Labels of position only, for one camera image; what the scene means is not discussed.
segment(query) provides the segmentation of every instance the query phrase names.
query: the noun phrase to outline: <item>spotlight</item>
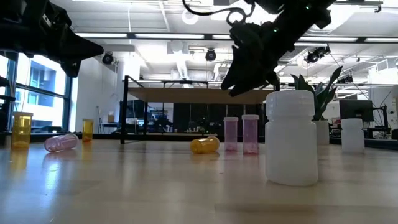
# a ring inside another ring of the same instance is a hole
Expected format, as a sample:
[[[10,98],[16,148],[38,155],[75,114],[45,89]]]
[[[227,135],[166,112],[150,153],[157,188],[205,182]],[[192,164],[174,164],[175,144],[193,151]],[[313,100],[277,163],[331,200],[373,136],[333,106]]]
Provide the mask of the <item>spotlight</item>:
[[[329,45],[327,47],[317,47],[315,50],[308,51],[308,55],[304,60],[307,63],[315,63],[328,53],[330,53]]]
[[[337,80],[337,84],[353,83],[354,79],[352,75],[348,75],[340,80]]]
[[[115,62],[114,57],[112,56],[112,52],[105,52],[104,57],[102,58],[102,62],[105,65],[112,65]]]
[[[216,60],[216,52],[214,51],[214,49],[208,49],[207,53],[206,53],[206,61],[208,62],[212,62],[214,60]]]
[[[337,84],[345,84],[346,80],[342,78],[341,80],[337,80]]]
[[[354,82],[354,79],[353,79],[353,77],[350,75],[350,76],[347,76],[346,78],[345,78],[345,80],[346,80],[346,82],[347,83],[353,83]]]

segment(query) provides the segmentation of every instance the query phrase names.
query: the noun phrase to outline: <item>white pot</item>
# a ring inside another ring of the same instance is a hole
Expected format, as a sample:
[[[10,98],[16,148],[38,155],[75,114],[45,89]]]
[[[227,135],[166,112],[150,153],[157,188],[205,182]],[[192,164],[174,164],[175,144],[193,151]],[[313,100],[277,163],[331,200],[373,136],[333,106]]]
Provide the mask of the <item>white pot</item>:
[[[312,121],[317,125],[317,143],[321,145],[329,145],[329,122]]]

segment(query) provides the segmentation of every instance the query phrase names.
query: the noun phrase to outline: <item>potted plant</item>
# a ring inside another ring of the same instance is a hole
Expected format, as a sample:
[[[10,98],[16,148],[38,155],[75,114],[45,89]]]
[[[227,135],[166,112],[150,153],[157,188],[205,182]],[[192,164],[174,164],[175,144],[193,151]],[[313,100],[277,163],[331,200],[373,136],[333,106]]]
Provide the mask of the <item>potted plant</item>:
[[[305,81],[302,75],[299,77],[292,75],[296,90],[308,90],[314,94],[315,116],[313,117],[313,122],[317,125],[317,142],[319,145],[329,144],[329,124],[328,121],[323,119],[322,114],[336,93],[337,88],[331,89],[331,85],[340,76],[342,69],[343,67],[341,66],[333,72],[326,88],[323,88],[323,83],[321,82],[316,90]]]

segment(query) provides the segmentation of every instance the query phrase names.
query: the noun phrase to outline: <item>white bottle cap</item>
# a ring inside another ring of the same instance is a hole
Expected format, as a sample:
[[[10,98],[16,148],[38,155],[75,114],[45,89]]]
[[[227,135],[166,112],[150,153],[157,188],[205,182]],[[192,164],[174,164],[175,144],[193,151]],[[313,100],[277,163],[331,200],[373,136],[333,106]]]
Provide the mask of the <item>white bottle cap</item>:
[[[242,115],[242,120],[259,120],[259,116],[255,114]]]
[[[341,128],[344,129],[362,129],[363,122],[360,118],[350,118],[341,120]]]
[[[275,91],[267,95],[267,116],[314,116],[313,93],[307,90]]]
[[[238,122],[239,118],[237,118],[237,117],[225,117],[224,121],[235,121],[235,122]]]

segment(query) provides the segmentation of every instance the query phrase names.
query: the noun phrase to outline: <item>computer monitor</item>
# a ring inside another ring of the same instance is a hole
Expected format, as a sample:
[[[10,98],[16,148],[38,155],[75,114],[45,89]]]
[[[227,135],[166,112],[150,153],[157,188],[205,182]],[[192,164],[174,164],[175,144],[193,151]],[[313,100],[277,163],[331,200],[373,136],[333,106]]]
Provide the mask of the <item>computer monitor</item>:
[[[363,122],[373,122],[371,100],[340,100],[340,119],[361,118]]]

